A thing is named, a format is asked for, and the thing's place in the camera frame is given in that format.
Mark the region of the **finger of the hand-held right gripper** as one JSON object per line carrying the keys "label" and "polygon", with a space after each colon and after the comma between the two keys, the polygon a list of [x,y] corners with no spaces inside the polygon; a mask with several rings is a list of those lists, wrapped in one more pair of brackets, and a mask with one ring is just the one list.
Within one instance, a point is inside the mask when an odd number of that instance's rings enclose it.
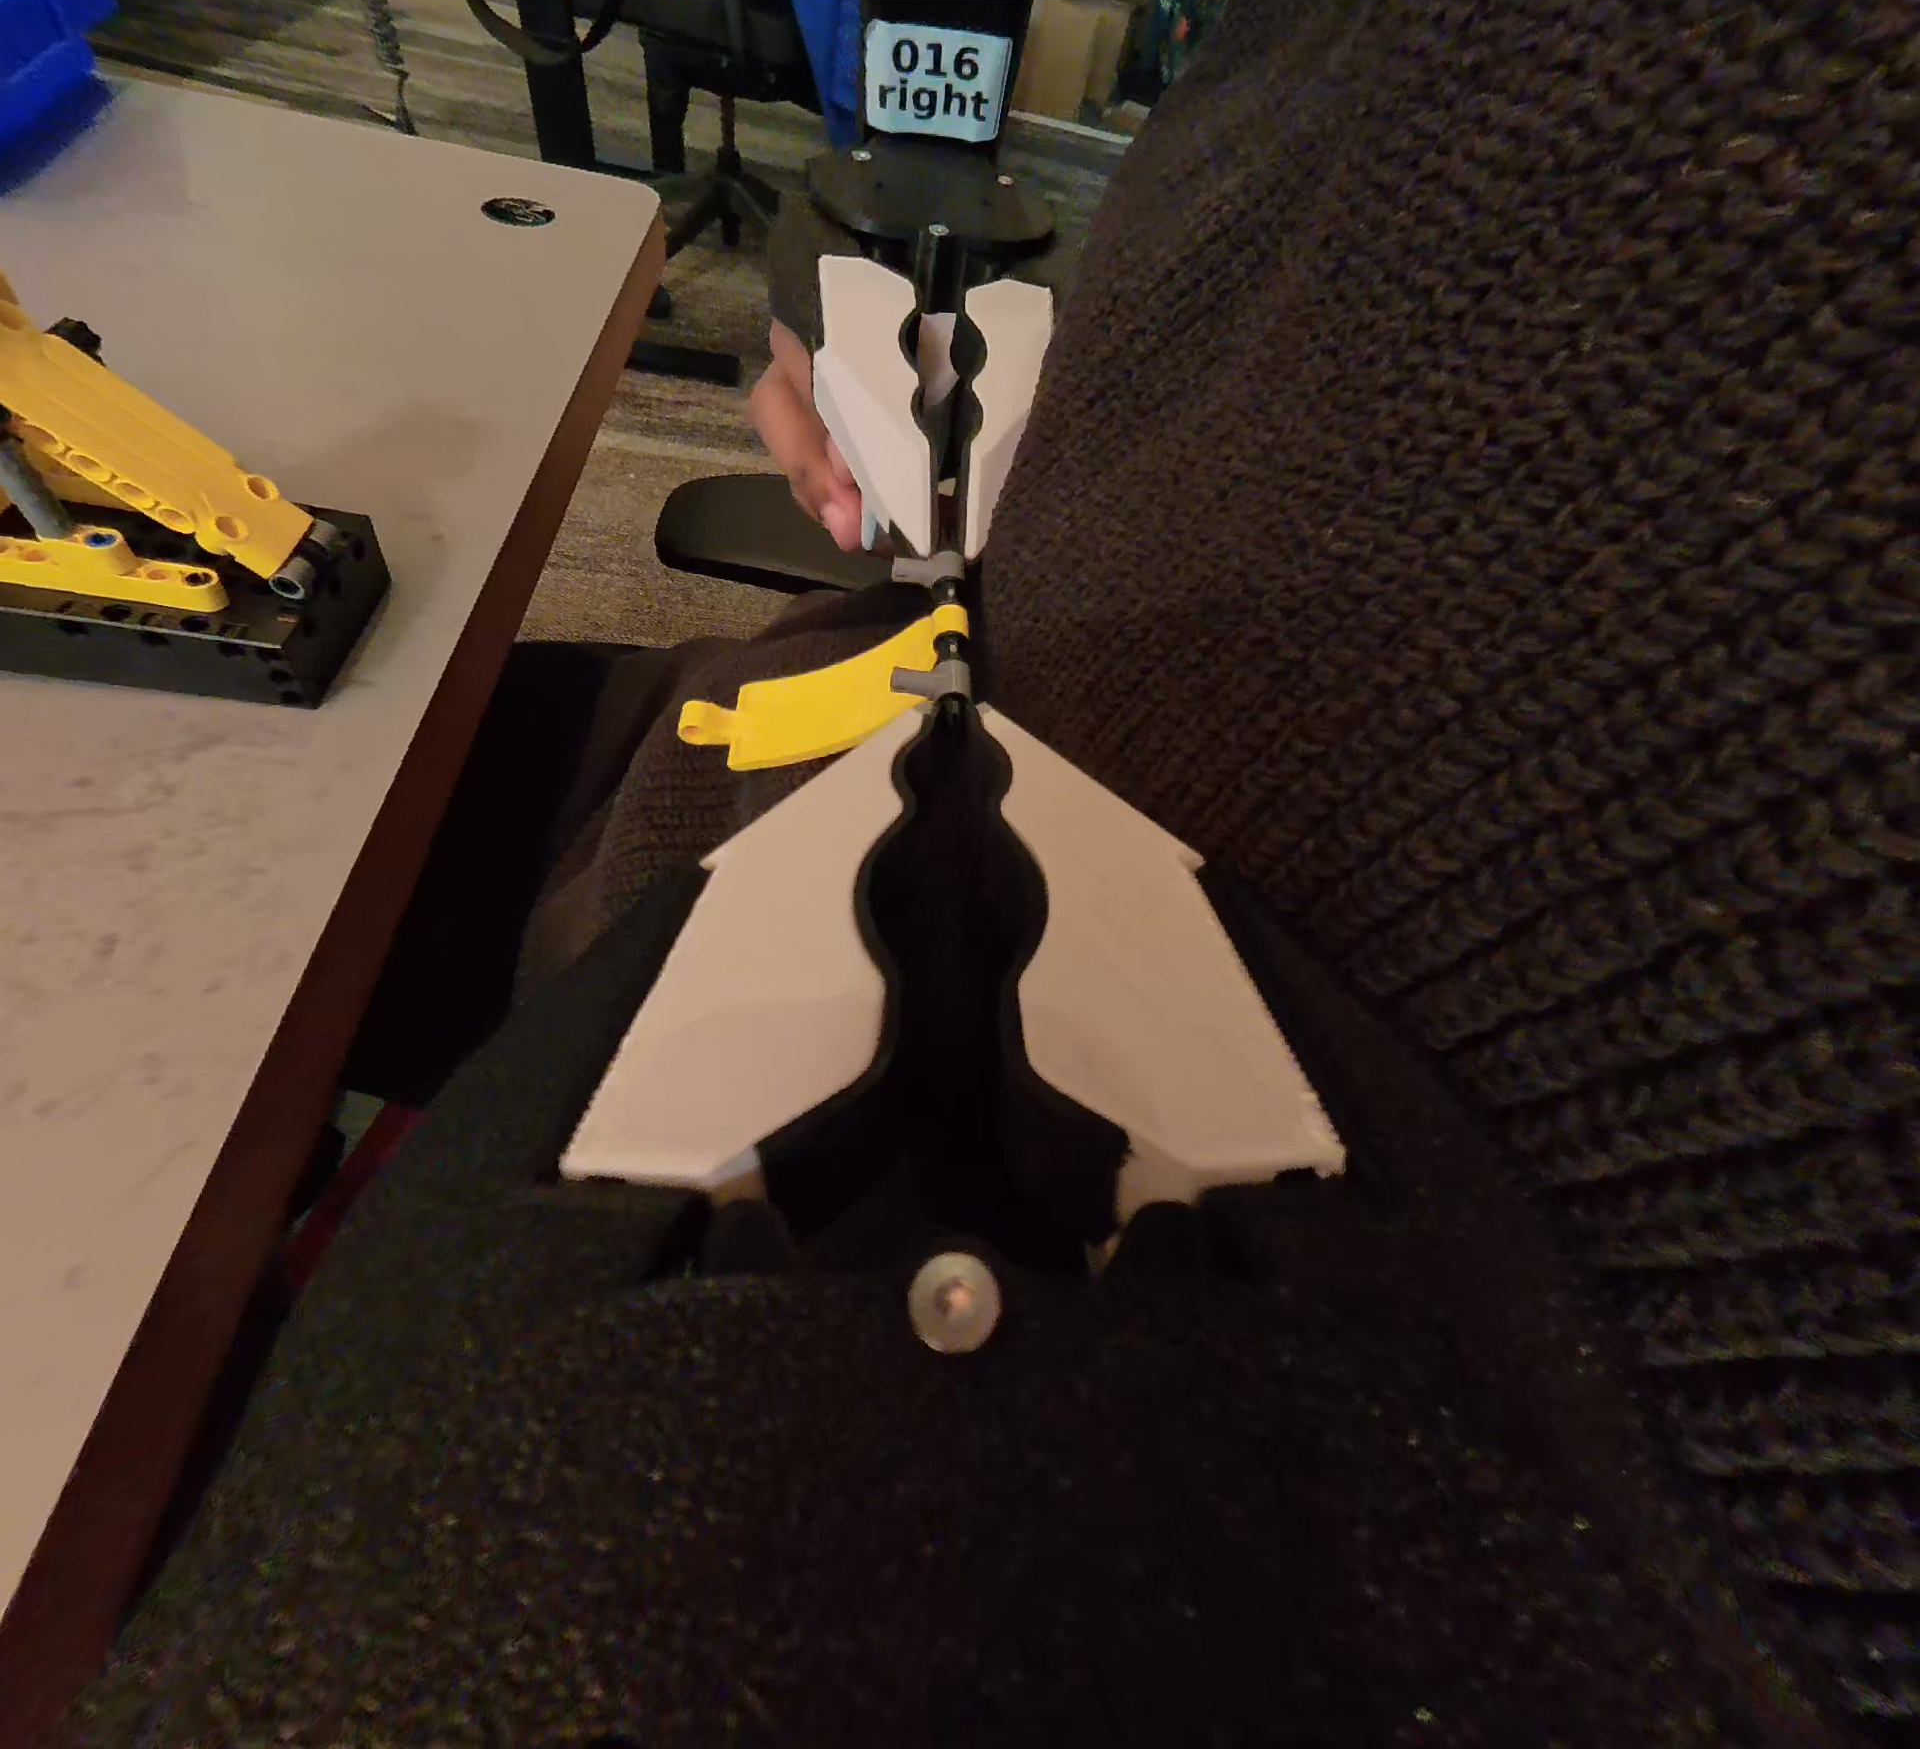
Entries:
{"label": "finger of the hand-held right gripper", "polygon": [[821,255],[821,345],[813,399],[842,451],[864,515],[908,555],[935,554],[935,445],[923,427],[917,287],[867,255]]}
{"label": "finger of the hand-held right gripper", "polygon": [[965,287],[953,332],[960,388],[950,399],[960,554],[965,560],[988,554],[1049,343],[1054,294],[1047,283],[1001,277]]}

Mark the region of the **stacked cardboard boxes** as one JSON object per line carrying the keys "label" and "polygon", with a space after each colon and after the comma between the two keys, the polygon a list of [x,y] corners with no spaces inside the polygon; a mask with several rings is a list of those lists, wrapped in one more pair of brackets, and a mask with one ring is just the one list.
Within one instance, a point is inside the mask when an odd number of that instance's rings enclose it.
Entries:
{"label": "stacked cardboard boxes", "polygon": [[1151,0],[1031,0],[1010,112],[1084,132],[1142,138],[1159,96]]}

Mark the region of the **black office chair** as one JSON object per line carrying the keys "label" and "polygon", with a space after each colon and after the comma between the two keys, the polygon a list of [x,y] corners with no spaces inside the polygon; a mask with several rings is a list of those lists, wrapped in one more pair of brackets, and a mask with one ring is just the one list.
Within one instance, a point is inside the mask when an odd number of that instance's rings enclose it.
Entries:
{"label": "black office chair", "polygon": [[712,173],[685,188],[685,205],[664,229],[664,255],[682,255],[703,229],[719,227],[725,249],[740,249],[743,222],[773,227],[779,193],[770,178],[748,173],[735,146],[735,109],[773,104],[779,87],[748,44],[712,44],[682,31],[640,29],[648,152],[657,178],[685,173],[689,96],[719,99],[719,149]]}

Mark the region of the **yellow curved toy panel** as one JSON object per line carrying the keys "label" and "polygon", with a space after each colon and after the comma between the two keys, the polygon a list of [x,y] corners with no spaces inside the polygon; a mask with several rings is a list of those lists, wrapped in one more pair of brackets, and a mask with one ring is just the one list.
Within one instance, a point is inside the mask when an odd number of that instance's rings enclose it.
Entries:
{"label": "yellow curved toy panel", "polygon": [[740,684],[735,707],[685,702],[679,740],[685,747],[729,750],[729,769],[740,774],[848,755],[901,715],[928,707],[901,699],[892,688],[892,668],[928,668],[938,632],[943,620],[928,612],[849,660]]}

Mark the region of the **black toy axle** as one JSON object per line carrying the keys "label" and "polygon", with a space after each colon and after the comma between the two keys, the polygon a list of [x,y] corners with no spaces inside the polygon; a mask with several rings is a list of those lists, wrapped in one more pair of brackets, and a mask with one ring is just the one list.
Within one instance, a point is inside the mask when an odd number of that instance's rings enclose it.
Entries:
{"label": "black toy axle", "polygon": [[928,707],[943,729],[960,729],[975,707],[975,649],[961,583],[938,587],[938,620],[943,632],[935,640]]}

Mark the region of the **person's right hand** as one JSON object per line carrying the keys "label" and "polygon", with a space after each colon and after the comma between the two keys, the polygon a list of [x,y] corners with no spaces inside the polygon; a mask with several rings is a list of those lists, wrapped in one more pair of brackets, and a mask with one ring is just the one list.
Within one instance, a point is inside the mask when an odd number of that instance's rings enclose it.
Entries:
{"label": "person's right hand", "polygon": [[864,550],[864,490],[832,437],[813,399],[813,353],[784,327],[770,323],[770,368],[753,398],[756,437],[778,461],[799,507],[842,550]]}

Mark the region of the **blue storage bin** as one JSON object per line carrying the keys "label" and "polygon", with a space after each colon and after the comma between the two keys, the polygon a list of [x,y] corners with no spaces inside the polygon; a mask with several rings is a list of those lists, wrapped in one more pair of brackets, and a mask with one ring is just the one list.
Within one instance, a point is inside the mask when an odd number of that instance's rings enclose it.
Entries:
{"label": "blue storage bin", "polygon": [[0,0],[0,188],[21,188],[113,104],[93,31],[116,0]]}

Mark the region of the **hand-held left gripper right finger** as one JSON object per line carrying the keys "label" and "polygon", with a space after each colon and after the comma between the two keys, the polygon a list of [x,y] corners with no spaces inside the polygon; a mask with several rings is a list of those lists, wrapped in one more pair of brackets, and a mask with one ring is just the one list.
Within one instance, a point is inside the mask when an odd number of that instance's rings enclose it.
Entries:
{"label": "hand-held left gripper right finger", "polygon": [[1047,879],[1022,970],[1031,1073],[1125,1136],[1110,1225],[1281,1175],[1336,1178],[1347,1148],[1218,919],[1184,843],[984,711],[1001,801]]}

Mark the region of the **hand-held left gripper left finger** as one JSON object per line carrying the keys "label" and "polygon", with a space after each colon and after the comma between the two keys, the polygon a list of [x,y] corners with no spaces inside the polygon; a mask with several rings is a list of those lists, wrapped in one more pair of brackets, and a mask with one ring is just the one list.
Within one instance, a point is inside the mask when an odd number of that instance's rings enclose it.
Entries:
{"label": "hand-held left gripper left finger", "polygon": [[762,1148],[870,1069],[885,974],[858,936],[856,883],[901,822],[892,770],[917,734],[923,711],[898,715],[703,860],[707,883],[560,1178],[766,1197]]}

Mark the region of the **yellow black toy crane model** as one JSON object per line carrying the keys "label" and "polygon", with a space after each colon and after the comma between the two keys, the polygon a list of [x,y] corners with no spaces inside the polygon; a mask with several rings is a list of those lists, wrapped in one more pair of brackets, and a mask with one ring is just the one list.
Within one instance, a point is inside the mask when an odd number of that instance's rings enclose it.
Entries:
{"label": "yellow black toy crane model", "polygon": [[319,711],[389,591],[370,515],[288,501],[0,283],[10,677]]}

